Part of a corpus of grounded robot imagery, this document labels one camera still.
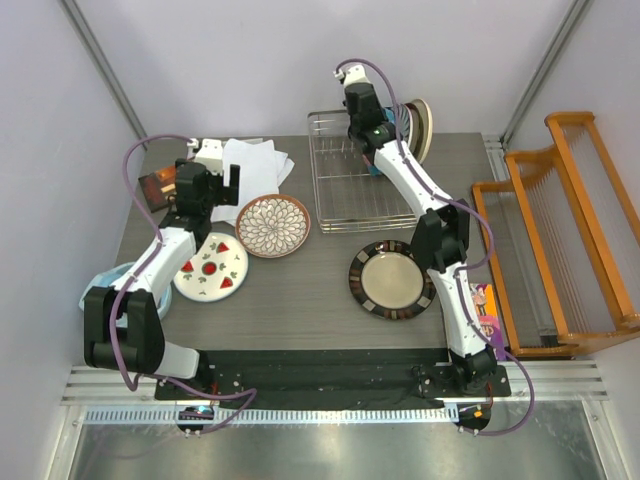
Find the black rimmed beige plate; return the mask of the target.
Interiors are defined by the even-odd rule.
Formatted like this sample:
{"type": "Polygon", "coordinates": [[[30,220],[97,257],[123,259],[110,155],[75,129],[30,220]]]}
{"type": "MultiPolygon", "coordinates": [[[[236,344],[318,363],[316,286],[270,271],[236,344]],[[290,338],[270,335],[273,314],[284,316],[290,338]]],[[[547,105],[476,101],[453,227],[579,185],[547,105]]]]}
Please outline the black rimmed beige plate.
{"type": "Polygon", "coordinates": [[[352,297],[366,311],[386,320],[408,320],[433,302],[436,289],[410,250],[399,240],[381,240],[363,247],[348,270],[352,297]]]}

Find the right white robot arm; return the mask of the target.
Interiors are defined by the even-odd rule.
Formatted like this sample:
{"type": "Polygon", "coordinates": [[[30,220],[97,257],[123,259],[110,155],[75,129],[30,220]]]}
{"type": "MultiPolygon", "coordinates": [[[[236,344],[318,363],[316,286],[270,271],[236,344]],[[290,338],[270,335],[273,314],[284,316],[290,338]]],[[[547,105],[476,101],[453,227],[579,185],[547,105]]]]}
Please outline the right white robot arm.
{"type": "Polygon", "coordinates": [[[417,218],[410,249],[440,298],[453,386],[465,395],[480,392],[495,374],[497,360],[482,336],[468,282],[471,208],[431,180],[388,121],[370,82],[345,85],[344,94],[349,138],[391,181],[417,218]]]}

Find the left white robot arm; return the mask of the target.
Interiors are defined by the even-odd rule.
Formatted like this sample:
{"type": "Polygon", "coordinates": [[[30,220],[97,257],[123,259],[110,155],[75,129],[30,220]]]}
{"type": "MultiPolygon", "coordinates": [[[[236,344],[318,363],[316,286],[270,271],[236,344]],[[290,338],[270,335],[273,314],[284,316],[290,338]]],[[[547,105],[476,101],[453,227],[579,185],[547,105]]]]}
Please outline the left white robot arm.
{"type": "Polygon", "coordinates": [[[178,379],[190,398],[205,397],[212,373],[200,352],[165,339],[157,303],[174,276],[204,244],[218,205],[236,206],[241,167],[213,173],[195,161],[176,162],[172,206],[152,244],[119,279],[91,287],[84,298],[84,359],[94,368],[178,379]]]}

